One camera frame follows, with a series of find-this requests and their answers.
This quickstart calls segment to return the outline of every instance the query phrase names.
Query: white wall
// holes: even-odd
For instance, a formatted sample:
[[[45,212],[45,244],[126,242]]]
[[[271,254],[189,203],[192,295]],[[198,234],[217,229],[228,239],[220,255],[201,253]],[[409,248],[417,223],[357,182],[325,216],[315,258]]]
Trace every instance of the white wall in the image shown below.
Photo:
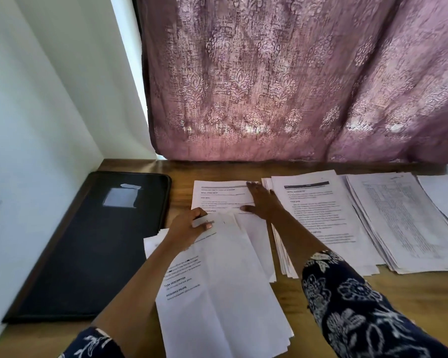
[[[102,158],[15,1],[0,0],[0,321]]]
[[[155,159],[131,0],[16,1],[104,157]]]

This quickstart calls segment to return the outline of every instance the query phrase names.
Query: pink curtain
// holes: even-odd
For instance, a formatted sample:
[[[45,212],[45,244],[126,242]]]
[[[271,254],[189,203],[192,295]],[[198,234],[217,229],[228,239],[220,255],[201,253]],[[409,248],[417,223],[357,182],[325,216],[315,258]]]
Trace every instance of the pink curtain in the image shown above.
[[[156,151],[448,162],[448,0],[138,0]]]

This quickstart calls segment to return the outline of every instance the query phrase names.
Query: wooden desk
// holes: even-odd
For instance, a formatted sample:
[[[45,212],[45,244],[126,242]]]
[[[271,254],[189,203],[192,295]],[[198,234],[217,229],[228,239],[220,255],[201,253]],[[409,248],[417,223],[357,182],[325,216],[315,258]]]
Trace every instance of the wooden desk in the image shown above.
[[[109,171],[168,174],[172,178],[172,189],[167,226],[178,213],[191,206],[194,180],[260,180],[271,175],[297,175],[325,169],[335,169],[338,174],[411,171],[437,175],[446,171],[444,166],[428,165],[191,163],[143,160],[105,160],[100,167],[100,170]],[[289,351],[283,356],[335,357],[307,309],[307,301],[300,282],[281,275],[273,239],[271,247],[277,272],[277,282],[272,284],[272,289],[295,333]],[[396,309],[448,346],[448,272],[397,275],[384,267],[380,267],[380,272],[381,274],[368,278],[373,288],[385,294]],[[0,358],[57,357],[87,325],[87,322],[9,325],[0,337]],[[142,356],[164,357],[164,346],[155,308],[143,335],[146,339],[141,351]]]

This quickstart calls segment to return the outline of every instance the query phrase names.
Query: sleeve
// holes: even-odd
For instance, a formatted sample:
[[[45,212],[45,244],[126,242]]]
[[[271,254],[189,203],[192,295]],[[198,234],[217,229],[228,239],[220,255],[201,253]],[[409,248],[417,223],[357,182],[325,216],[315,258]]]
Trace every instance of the sleeve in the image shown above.
[[[58,358],[125,358],[118,344],[104,331],[90,326]]]
[[[302,288],[322,334],[340,358],[446,358],[448,348],[403,314],[339,255],[314,254]]]

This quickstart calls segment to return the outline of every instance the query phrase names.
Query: hand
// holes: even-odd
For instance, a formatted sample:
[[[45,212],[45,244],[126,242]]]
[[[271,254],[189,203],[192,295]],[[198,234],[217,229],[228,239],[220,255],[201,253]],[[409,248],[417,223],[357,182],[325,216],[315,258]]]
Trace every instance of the hand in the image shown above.
[[[273,190],[267,191],[262,184],[247,182],[247,188],[251,192],[255,206],[241,206],[241,210],[252,212],[261,219],[271,221],[276,212],[284,210]]]
[[[196,241],[199,235],[212,227],[212,224],[209,222],[192,227],[192,221],[194,219],[206,215],[206,211],[197,207],[196,209],[185,211],[176,216],[171,222],[171,227],[163,240],[163,244],[172,249],[176,254],[186,250]]]

